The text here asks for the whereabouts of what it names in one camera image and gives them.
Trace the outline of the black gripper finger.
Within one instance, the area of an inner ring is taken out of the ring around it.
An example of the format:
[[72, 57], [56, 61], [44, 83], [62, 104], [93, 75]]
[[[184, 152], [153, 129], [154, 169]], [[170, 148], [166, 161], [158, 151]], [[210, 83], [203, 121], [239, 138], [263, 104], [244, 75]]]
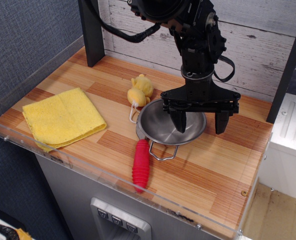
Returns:
[[225, 132], [227, 124], [229, 122], [230, 112], [222, 111], [215, 113], [215, 131], [217, 135]]
[[170, 110], [170, 118], [176, 130], [180, 133], [184, 133], [187, 124], [186, 113], [184, 111], [172, 109]]

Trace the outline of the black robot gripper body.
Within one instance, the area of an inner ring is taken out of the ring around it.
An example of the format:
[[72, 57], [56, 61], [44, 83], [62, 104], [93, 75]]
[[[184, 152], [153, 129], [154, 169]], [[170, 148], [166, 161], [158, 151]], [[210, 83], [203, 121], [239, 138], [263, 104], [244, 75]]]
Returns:
[[239, 112], [241, 95], [216, 85], [214, 71], [194, 73], [182, 71], [185, 85], [161, 93], [167, 110], [183, 112], [225, 113], [232, 116]]

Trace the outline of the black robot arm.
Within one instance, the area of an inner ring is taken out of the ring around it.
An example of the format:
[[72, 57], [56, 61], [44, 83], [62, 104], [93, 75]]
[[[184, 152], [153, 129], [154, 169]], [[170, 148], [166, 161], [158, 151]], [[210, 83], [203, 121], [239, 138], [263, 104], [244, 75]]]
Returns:
[[218, 16], [209, 0], [130, 0], [136, 16], [169, 29], [182, 58], [185, 85], [161, 93], [163, 109], [175, 128], [184, 133], [187, 112], [215, 113], [216, 134], [222, 134], [229, 118], [239, 112], [241, 95], [217, 86], [215, 64], [235, 64], [223, 56], [226, 39], [218, 28]]

